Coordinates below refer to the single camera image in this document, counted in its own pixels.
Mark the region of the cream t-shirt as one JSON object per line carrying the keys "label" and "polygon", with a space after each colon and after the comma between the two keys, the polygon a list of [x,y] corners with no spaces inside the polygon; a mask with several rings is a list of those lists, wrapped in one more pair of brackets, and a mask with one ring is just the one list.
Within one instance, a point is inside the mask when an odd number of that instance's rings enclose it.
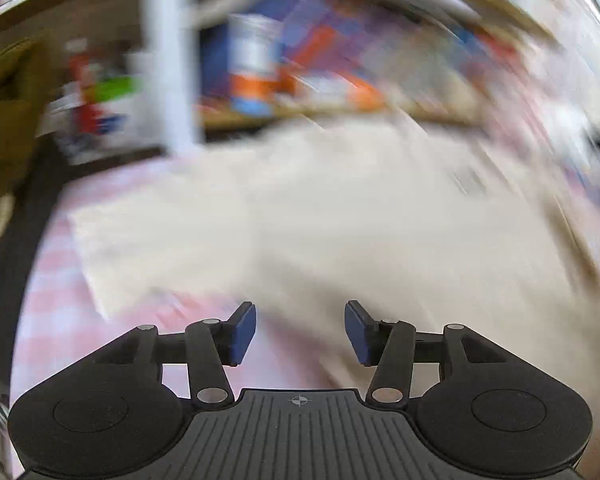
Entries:
{"label": "cream t-shirt", "polygon": [[203,150],[71,218],[104,315],[153,292],[226,295],[341,364],[351,299],[438,330],[459,322],[582,392],[600,385],[600,296],[546,171],[413,124],[290,125]]}

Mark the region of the pink checkered table mat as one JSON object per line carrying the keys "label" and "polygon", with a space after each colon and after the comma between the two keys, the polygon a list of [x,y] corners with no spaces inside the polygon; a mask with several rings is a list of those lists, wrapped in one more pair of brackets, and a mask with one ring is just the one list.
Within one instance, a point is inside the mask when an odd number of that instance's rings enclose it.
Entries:
{"label": "pink checkered table mat", "polygon": [[[70,216],[78,208],[118,197],[155,179],[168,168],[165,158],[134,162],[65,185],[38,246],[24,296],[12,359],[12,402],[46,378],[142,324],[161,333],[179,333],[201,318],[227,318],[233,300],[195,299],[162,292],[155,301],[121,318],[106,320],[94,307],[76,252]],[[241,366],[227,371],[234,390],[242,388],[318,389],[329,380],[308,355],[299,335],[258,319],[257,335]]]}

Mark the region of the wooden shelf board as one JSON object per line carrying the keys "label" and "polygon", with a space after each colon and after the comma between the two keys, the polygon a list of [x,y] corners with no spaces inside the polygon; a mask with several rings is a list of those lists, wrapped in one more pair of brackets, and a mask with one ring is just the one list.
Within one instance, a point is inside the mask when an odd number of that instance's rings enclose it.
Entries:
{"label": "wooden shelf board", "polygon": [[222,106],[200,106],[204,130],[213,132],[238,131],[262,128],[274,122],[283,122],[294,118],[325,118],[335,116],[369,115],[387,112],[404,112],[416,122],[454,127],[480,127],[484,119],[481,106],[469,110],[452,110],[443,105],[422,105],[419,102],[401,102],[394,105],[380,104],[375,107],[359,107],[351,105],[275,105],[265,113],[246,114],[233,110],[226,104]]}

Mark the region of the row of colourful books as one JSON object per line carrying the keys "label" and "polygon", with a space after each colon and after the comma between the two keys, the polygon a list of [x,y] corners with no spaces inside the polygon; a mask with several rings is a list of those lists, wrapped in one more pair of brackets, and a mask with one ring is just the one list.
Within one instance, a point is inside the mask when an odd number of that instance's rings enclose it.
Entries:
{"label": "row of colourful books", "polygon": [[505,0],[472,0],[476,15],[408,0],[206,0],[196,109],[228,105],[230,16],[279,22],[275,105],[375,107],[401,102],[481,106],[490,84],[529,40],[554,34]]}

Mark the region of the white orange usmile box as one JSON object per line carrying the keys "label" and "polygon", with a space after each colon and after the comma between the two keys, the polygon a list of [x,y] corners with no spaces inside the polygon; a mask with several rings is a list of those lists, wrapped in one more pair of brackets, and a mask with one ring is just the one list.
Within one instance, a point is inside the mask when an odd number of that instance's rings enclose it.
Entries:
{"label": "white orange usmile box", "polygon": [[233,14],[228,31],[233,107],[244,114],[268,115],[277,81],[279,22],[261,14]]}

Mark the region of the olive green garment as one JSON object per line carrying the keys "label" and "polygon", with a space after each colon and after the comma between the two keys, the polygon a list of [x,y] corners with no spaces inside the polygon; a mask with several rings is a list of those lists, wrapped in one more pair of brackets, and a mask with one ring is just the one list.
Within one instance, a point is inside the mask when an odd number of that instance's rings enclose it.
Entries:
{"label": "olive green garment", "polygon": [[1,50],[0,196],[26,177],[55,87],[56,70],[44,40],[20,40]]}

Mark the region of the white shelf post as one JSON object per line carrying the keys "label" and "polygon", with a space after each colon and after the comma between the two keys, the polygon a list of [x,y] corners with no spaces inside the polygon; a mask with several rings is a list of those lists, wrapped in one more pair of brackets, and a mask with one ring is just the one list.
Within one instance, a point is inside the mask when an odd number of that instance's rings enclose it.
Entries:
{"label": "white shelf post", "polygon": [[140,0],[148,53],[145,88],[162,145],[176,157],[194,154],[201,144],[200,119],[195,110],[198,39],[188,21],[196,2]]}

